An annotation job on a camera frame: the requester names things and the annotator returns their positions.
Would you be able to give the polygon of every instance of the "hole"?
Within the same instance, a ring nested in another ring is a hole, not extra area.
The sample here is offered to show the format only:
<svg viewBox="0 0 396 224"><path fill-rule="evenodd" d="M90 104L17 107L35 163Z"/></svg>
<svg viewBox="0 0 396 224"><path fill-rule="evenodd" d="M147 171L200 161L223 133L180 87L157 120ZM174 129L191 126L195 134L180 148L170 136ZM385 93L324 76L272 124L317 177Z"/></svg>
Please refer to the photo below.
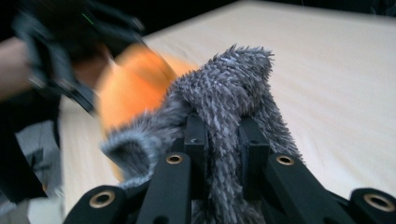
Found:
<svg viewBox="0 0 396 224"><path fill-rule="evenodd" d="M103 208L111 204L116 198L116 194L112 190L104 190L99 192L90 199L90 206L92 208Z"/></svg>
<svg viewBox="0 0 396 224"><path fill-rule="evenodd" d="M183 161L183 158L179 155L171 155L166 158L166 162L169 164L178 164Z"/></svg>
<svg viewBox="0 0 396 224"><path fill-rule="evenodd" d="M323 223L324 224L339 224L338 221L336 221L336 220L334 220L334 219L332 219L330 217L323 218Z"/></svg>
<svg viewBox="0 0 396 224"><path fill-rule="evenodd" d="M277 162L283 165L293 165L294 164L294 159L288 157L288 156L278 156L276 157Z"/></svg>
<svg viewBox="0 0 396 224"><path fill-rule="evenodd" d="M370 204L372 207L379 209L384 212L395 211L395 205L387 198L377 194L365 194L363 196L364 201Z"/></svg>
<svg viewBox="0 0 396 224"><path fill-rule="evenodd" d="M168 223L169 223L169 218L164 216L156 217L153 222L153 224L168 224Z"/></svg>
<svg viewBox="0 0 396 224"><path fill-rule="evenodd" d="M253 144L253 145L258 145L259 143L260 143L259 140L256 140L256 139L252 139L250 141L250 144Z"/></svg>
<svg viewBox="0 0 396 224"><path fill-rule="evenodd" d="M192 138L190 141L191 141L192 143L195 143L195 144L201 142L201 140L196 139L196 138Z"/></svg>
<svg viewBox="0 0 396 224"><path fill-rule="evenodd" d="M110 199L110 196L104 194L104 195L101 195L101 196L97 197L96 201L97 201L98 203L105 203L105 202L107 202L109 199Z"/></svg>

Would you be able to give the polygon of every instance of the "dark background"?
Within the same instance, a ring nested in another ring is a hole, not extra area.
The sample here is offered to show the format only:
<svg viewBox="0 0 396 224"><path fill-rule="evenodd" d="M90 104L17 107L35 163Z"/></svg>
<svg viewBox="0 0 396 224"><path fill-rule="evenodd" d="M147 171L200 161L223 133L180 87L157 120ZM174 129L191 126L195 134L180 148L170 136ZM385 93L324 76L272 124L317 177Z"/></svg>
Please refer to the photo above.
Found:
<svg viewBox="0 0 396 224"><path fill-rule="evenodd" d="M165 1L165 0L97 0L137 17L146 27L144 35L151 34L175 23L195 17L235 0ZM2 0L0 3L0 40L13 36L10 23L17 12L19 1ZM321 7L357 13L385 15L395 0L272 0L272 2L306 7Z"/></svg>

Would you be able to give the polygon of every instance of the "black sleeve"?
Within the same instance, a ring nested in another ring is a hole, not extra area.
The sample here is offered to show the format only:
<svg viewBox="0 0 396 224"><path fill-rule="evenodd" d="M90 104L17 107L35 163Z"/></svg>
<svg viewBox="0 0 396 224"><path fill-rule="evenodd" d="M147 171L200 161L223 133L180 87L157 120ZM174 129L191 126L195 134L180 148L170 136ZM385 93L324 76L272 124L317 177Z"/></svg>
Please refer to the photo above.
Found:
<svg viewBox="0 0 396 224"><path fill-rule="evenodd" d="M17 14L17 2L12 0L3 0L0 5L0 41L8 39L15 35L11 28L11 23Z"/></svg>

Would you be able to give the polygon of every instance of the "black plastic part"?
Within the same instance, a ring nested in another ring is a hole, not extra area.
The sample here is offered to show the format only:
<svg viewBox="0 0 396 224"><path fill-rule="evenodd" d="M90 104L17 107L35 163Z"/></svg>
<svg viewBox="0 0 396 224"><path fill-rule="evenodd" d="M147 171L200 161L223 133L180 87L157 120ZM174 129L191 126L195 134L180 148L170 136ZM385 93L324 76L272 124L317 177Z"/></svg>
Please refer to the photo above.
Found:
<svg viewBox="0 0 396 224"><path fill-rule="evenodd" d="M145 200L146 193L149 188L150 181L133 188L125 189L126 193L126 204L125 212L127 216L126 224L135 224L137 221L137 216L140 212L140 207Z"/></svg>
<svg viewBox="0 0 396 224"><path fill-rule="evenodd" d="M332 195L332 199L335 200L344 209L344 211L346 211L349 214L349 216L351 217L350 211L349 211L350 210L349 209L349 201L347 199L341 197L340 195L335 194L331 191L329 191L329 193Z"/></svg>
<svg viewBox="0 0 396 224"><path fill-rule="evenodd" d="M94 27L101 40L108 46L113 57L121 54L131 43L144 44L141 35L144 26L138 18L122 13L115 8L91 2Z"/></svg>
<svg viewBox="0 0 396 224"><path fill-rule="evenodd" d="M136 224L191 223L191 160L170 152L158 161Z"/></svg>
<svg viewBox="0 0 396 224"><path fill-rule="evenodd" d="M262 215L265 224L290 224L288 217L264 198L262 199Z"/></svg>
<svg viewBox="0 0 396 224"><path fill-rule="evenodd" d="M265 177L292 223L355 223L297 158L271 155Z"/></svg>
<svg viewBox="0 0 396 224"><path fill-rule="evenodd" d="M187 119L184 136L185 153L191 158L191 198L203 199L206 195L208 139L204 122L195 114Z"/></svg>
<svg viewBox="0 0 396 224"><path fill-rule="evenodd" d="M93 90L76 80L67 52L59 44L49 44L49 53L53 73L62 81L57 83L61 93L75 100L86 111L93 111Z"/></svg>
<svg viewBox="0 0 396 224"><path fill-rule="evenodd" d="M261 167L267 163L270 145L253 118L242 118L239 126L242 181L246 200L261 200Z"/></svg>
<svg viewBox="0 0 396 224"><path fill-rule="evenodd" d="M349 210L357 223L396 223L396 199L378 189L353 190Z"/></svg>
<svg viewBox="0 0 396 224"><path fill-rule="evenodd" d="M108 193L114 194L114 199L108 197ZM95 204L98 207L92 207L90 201L96 195ZM110 200L108 205L101 207L101 203ZM68 214L64 224L116 224L124 223L126 220L124 208L126 202L126 195L123 189L114 186L100 186L91 189L85 193L78 203L73 207L72 211Z"/></svg>

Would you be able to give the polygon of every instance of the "metal grommet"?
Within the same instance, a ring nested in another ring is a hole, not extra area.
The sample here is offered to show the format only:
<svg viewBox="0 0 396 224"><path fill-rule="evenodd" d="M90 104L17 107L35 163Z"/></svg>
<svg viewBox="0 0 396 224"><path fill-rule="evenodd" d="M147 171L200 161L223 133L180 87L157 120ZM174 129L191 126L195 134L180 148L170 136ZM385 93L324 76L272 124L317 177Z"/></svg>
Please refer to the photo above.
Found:
<svg viewBox="0 0 396 224"><path fill-rule="evenodd" d="M90 199L90 207L92 208L103 208L111 204L116 198L116 194L113 190L104 190L93 195Z"/></svg>
<svg viewBox="0 0 396 224"><path fill-rule="evenodd" d="M378 195L378 194L365 194L363 196L364 201L370 204L372 207L379 209L384 212L393 212L395 211L395 205L393 202L388 200L387 198Z"/></svg>
<svg viewBox="0 0 396 224"><path fill-rule="evenodd" d="M282 165L293 165L294 164L294 159L288 157L288 156L278 156L276 157L277 162L279 162Z"/></svg>
<svg viewBox="0 0 396 224"><path fill-rule="evenodd" d="M166 158L166 162L169 164L179 164L183 161L183 157L179 155L171 155Z"/></svg>

